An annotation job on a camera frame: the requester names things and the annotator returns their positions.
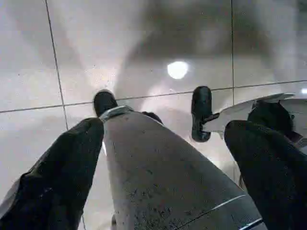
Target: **white floor tile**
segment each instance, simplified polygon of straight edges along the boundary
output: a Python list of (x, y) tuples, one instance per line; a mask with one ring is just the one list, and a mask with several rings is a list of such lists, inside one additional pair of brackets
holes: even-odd
[(233, 2), (235, 86), (307, 80), (307, 13), (296, 2)]
[[(191, 143), (198, 151), (222, 169), (231, 179), (234, 178), (234, 162), (224, 141), (212, 134), (207, 143), (195, 143), (190, 139), (192, 118), (190, 114), (191, 93), (152, 97), (145, 99), (120, 100), (138, 111), (152, 111), (163, 121), (164, 125)], [(232, 105), (232, 90), (213, 91), (213, 109), (219, 111)], [(69, 126), (82, 119), (94, 116), (92, 104), (66, 106)], [(84, 218), (90, 229), (108, 229), (113, 214), (112, 198), (109, 188), (106, 158), (101, 152), (90, 191)]]
[(61, 104), (45, 1), (0, 5), (0, 111)]
[(235, 88), (235, 104), (281, 92), (295, 93), (296, 98), (307, 98), (307, 81)]
[(83, 225), (82, 219), (81, 219), (81, 221), (80, 221), (80, 224), (79, 224), (78, 230), (86, 230), (86, 229), (84, 228), (84, 225)]
[(241, 175), (241, 172), (240, 172), (239, 166), (238, 166), (237, 162), (235, 162), (235, 167), (234, 167), (234, 182), (235, 182), (237, 185), (239, 185), (240, 175)]
[[(49, 0), (66, 104), (232, 86), (230, 0)], [(189, 65), (181, 80), (167, 65)]]
[(0, 114), (0, 200), (66, 130), (62, 107)]

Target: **black pants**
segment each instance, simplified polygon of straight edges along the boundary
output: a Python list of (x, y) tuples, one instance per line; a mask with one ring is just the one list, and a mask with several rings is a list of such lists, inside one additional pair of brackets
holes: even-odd
[(305, 229), (307, 156), (281, 132), (232, 121), (225, 141), (268, 229)]

